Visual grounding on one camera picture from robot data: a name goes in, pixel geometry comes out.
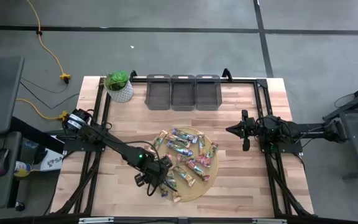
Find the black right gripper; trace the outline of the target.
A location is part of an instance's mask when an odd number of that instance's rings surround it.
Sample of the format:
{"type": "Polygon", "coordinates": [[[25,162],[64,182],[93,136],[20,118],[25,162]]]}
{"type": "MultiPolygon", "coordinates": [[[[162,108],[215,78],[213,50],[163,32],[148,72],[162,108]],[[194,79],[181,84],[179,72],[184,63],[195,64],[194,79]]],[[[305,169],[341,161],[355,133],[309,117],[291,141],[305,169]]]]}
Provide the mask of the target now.
{"type": "Polygon", "coordinates": [[[243,136],[242,150],[248,151],[250,149],[249,136],[256,136],[257,125],[253,117],[249,117],[247,110],[242,110],[242,123],[227,127],[226,131],[236,136],[243,136]]]}

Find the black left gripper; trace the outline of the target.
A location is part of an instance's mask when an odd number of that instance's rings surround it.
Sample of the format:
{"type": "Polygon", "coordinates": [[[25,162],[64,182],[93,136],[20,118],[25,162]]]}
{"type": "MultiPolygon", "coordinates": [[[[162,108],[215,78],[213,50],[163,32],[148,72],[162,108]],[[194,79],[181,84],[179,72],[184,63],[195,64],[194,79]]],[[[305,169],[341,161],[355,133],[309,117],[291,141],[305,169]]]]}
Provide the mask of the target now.
{"type": "Polygon", "coordinates": [[[140,160],[140,164],[135,166],[135,169],[140,172],[134,177],[136,185],[141,187],[144,184],[150,184],[154,188],[166,185],[167,174],[172,166],[172,161],[168,156],[158,158],[156,161],[151,157],[144,157],[140,160]]]}

